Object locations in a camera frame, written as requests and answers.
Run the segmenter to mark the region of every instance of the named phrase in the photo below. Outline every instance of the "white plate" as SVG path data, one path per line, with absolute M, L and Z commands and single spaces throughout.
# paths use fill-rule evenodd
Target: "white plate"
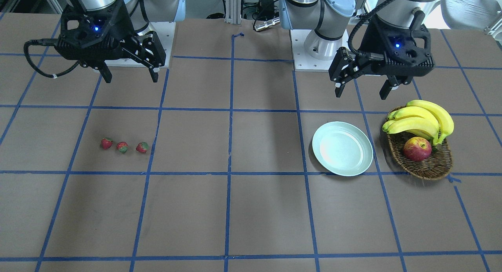
M 373 148 L 364 132 L 345 122 L 329 122 L 317 129 L 312 139 L 315 157 L 330 172 L 355 176 L 373 161 Z

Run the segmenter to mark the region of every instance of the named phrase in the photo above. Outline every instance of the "apple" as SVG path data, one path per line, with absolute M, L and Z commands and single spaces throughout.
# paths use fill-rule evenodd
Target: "apple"
M 403 147 L 404 155 L 412 161 L 422 161 L 429 157 L 432 152 L 432 146 L 428 140 L 421 137 L 409 139 Z

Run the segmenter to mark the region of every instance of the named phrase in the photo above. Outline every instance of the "basket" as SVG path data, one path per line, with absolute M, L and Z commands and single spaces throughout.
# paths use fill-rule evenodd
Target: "basket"
M 396 107 L 391 112 L 401 108 L 404 108 L 404 106 Z M 391 154 L 396 162 L 408 173 L 420 179 L 439 180 L 446 177 L 453 166 L 453 158 L 448 141 L 445 139 L 442 144 L 438 144 L 436 146 L 437 152 L 433 152 L 423 161 L 411 161 L 404 156 L 403 147 L 413 137 L 415 135 L 408 132 L 387 134 Z

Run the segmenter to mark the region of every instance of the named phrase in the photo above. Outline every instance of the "gray floor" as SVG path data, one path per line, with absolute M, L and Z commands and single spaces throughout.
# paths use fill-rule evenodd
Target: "gray floor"
M 111 84 L 83 68 L 46 79 L 22 46 L 57 23 L 0 15 L 0 271 L 502 271 L 491 37 L 432 30 L 437 68 L 382 101 L 382 77 L 337 99 L 328 75 L 293 71 L 287 31 L 221 20 L 179 23 L 156 84 L 142 68 L 113 68 Z M 50 72 L 71 65 L 31 53 Z M 453 115 L 451 182 L 416 179 L 387 154 L 385 114 L 416 98 Z M 373 141 L 364 174 L 316 161 L 312 136 L 335 120 Z M 100 149 L 105 136 L 131 150 Z M 152 151 L 135 152 L 140 141 Z

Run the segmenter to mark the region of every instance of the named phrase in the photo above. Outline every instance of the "banana bunch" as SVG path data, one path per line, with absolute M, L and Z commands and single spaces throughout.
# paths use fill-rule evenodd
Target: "banana bunch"
M 432 145 L 441 144 L 454 129 L 450 114 L 426 100 L 411 100 L 406 107 L 391 112 L 387 119 L 382 126 L 384 132 L 397 134 L 406 131 L 429 140 Z

